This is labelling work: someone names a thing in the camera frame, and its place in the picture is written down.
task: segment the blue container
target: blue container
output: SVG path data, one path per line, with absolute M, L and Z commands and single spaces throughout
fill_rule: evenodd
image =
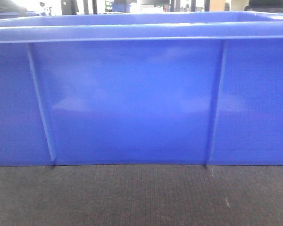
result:
M 11 19 L 22 17 L 21 13 L 0 13 L 0 19 Z M 45 12 L 35 11 L 35 12 L 26 12 L 25 16 L 45 16 Z
M 115 4 L 112 3 L 112 11 L 113 12 L 124 12 L 125 11 L 125 4 Z M 126 4 L 126 12 L 130 12 L 130 4 Z
M 110 163 L 283 165 L 283 15 L 0 21 L 0 165 Z

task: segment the wall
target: wall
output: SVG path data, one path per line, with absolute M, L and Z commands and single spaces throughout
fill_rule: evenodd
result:
M 249 4 L 249 0 L 232 0 L 231 11 L 243 11 Z
M 211 0 L 210 11 L 224 11 L 225 10 L 225 0 Z

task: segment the black chair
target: black chair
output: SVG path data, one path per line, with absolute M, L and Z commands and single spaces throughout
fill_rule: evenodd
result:
M 249 0 L 244 11 L 283 13 L 283 0 Z

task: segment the dark floor mat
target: dark floor mat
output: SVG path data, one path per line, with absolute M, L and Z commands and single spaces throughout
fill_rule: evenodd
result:
M 0 226 L 283 226 L 283 167 L 0 167 Z

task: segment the blue plastic crate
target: blue plastic crate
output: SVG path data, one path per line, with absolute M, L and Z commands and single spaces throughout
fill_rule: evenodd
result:
M 125 4 L 115 4 L 112 3 L 112 11 L 113 12 L 124 12 L 125 11 Z M 126 4 L 126 12 L 130 12 L 130 4 Z
M 283 165 L 283 15 L 0 21 L 0 165 L 108 163 Z

